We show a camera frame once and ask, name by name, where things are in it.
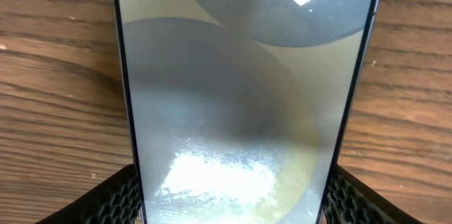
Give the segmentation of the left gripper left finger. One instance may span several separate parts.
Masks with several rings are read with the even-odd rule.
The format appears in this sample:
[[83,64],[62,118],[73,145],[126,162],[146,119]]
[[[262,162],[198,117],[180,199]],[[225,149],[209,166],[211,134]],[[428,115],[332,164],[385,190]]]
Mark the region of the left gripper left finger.
[[134,224],[140,209],[136,170],[130,164],[37,224]]

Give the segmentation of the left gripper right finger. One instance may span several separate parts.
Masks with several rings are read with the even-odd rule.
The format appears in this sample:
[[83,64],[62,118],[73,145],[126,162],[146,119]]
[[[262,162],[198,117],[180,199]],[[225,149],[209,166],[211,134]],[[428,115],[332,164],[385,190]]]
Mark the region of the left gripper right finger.
[[328,183],[323,216],[327,224],[422,224],[338,165]]

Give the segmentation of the blue Galaxy smartphone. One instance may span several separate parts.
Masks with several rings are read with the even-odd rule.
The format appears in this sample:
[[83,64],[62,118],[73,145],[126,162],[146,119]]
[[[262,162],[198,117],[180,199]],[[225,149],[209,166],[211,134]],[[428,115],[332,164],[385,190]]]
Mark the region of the blue Galaxy smartphone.
[[319,223],[379,0],[114,0],[144,223]]

